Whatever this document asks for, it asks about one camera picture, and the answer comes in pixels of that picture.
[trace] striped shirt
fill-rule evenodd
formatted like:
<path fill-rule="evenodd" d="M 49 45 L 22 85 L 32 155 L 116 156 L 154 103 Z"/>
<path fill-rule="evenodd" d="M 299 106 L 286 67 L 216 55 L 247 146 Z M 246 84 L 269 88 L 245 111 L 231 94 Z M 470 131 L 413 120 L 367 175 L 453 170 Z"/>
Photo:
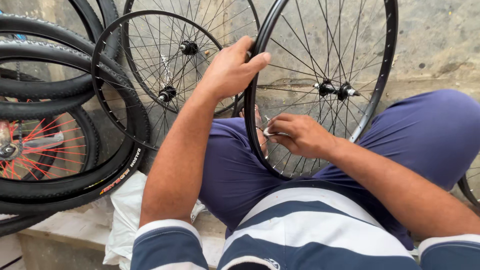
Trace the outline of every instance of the striped shirt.
<path fill-rule="evenodd" d="M 362 207 L 337 192 L 311 187 L 261 200 L 226 240 L 219 270 L 480 269 L 480 235 L 436 237 L 419 246 L 420 265 Z M 141 227 L 132 270 L 206 270 L 202 241 L 184 221 Z"/>

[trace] man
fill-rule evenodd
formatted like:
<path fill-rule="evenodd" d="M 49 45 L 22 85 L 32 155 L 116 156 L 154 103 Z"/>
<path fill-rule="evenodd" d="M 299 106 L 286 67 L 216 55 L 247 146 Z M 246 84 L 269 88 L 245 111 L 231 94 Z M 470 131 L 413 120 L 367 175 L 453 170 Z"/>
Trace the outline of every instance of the man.
<path fill-rule="evenodd" d="M 280 114 L 272 142 L 330 161 L 283 182 L 250 150 L 242 118 L 212 120 L 270 61 L 243 37 L 206 70 L 145 186 L 133 270 L 207 269 L 190 212 L 199 197 L 228 227 L 218 269 L 479 269 L 480 218 L 448 194 L 480 150 L 480 105 L 453 90 L 398 102 L 357 144 Z M 407 229 L 424 237 L 418 266 Z"/>

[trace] blue pants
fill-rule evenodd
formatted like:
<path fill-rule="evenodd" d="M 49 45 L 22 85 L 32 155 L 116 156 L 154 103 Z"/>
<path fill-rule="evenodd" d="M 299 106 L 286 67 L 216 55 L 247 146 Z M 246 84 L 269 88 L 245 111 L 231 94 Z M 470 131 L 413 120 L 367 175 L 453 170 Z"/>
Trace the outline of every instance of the blue pants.
<path fill-rule="evenodd" d="M 454 90 L 410 97 L 377 115 L 358 145 L 450 190 L 480 151 L 480 105 Z M 313 177 L 349 189 L 389 233 L 413 248 L 406 228 L 335 165 Z M 272 176 L 254 156 L 243 118 L 214 120 L 199 197 L 227 226 L 226 236 L 262 198 L 287 183 Z"/>

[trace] fingernail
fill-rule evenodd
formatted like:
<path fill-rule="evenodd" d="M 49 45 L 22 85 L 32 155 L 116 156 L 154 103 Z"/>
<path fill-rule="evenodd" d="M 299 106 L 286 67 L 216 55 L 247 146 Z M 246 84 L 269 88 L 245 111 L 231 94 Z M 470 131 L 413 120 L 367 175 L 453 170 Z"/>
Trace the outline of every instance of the fingernail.
<path fill-rule="evenodd" d="M 269 52 L 264 53 L 264 59 L 267 63 L 270 63 L 272 55 Z"/>

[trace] white stripe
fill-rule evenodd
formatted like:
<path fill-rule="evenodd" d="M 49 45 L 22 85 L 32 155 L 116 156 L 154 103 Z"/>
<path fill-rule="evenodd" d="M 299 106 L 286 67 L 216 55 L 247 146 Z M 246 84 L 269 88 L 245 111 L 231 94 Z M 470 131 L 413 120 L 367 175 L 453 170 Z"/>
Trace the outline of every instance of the white stripe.
<path fill-rule="evenodd" d="M 425 251 L 432 245 L 443 244 L 452 241 L 466 241 L 466 242 L 475 242 L 480 244 L 480 235 L 478 234 L 463 234 L 457 236 L 448 236 L 448 237 L 433 237 L 423 240 L 419 246 L 419 257 L 421 257 L 422 252 Z"/>
<path fill-rule="evenodd" d="M 270 261 L 267 261 L 266 259 L 260 259 L 260 258 L 255 257 L 255 256 L 243 256 L 243 257 L 235 258 L 235 259 L 231 260 L 230 262 L 228 262 L 228 264 L 226 264 L 224 267 L 222 267 L 221 270 L 228 270 L 231 267 L 233 267 L 237 264 L 244 263 L 244 262 L 254 262 L 254 263 L 257 263 L 257 264 L 267 266 L 269 270 L 277 270 L 277 268 L 275 268 Z"/>
<path fill-rule="evenodd" d="M 244 223 L 254 215 L 266 210 L 274 205 L 288 202 L 300 201 L 311 202 L 321 201 L 330 205 L 337 210 L 340 210 L 352 217 L 363 220 L 377 227 L 383 228 L 377 220 L 375 220 L 367 211 L 351 199 L 339 194 L 337 192 L 314 188 L 314 187 L 296 187 L 279 190 L 262 199 L 250 212 L 242 219 L 240 224 Z"/>
<path fill-rule="evenodd" d="M 200 242 L 200 246 L 202 246 L 202 240 L 200 238 L 200 235 L 198 234 L 197 229 L 195 229 L 195 227 L 193 227 L 191 224 L 186 223 L 185 221 L 180 221 L 180 220 L 161 220 L 161 221 L 152 221 L 150 223 L 147 223 L 143 225 L 140 229 L 138 229 L 135 235 L 135 239 L 137 239 L 144 233 L 148 233 L 156 229 L 167 228 L 167 227 L 181 227 L 189 230 L 190 232 L 192 232 L 192 234 L 194 234 L 197 237 L 198 242 Z"/>
<path fill-rule="evenodd" d="M 248 234 L 252 238 L 279 245 L 301 247 L 321 243 L 346 248 L 369 256 L 405 256 L 412 258 L 391 234 L 351 217 L 328 212 L 294 212 L 235 231 L 224 246 L 224 252 L 235 239 Z"/>
<path fill-rule="evenodd" d="M 169 263 L 166 265 L 162 265 L 151 270 L 206 270 L 203 267 L 200 267 L 192 262 L 177 262 L 177 263 Z"/>

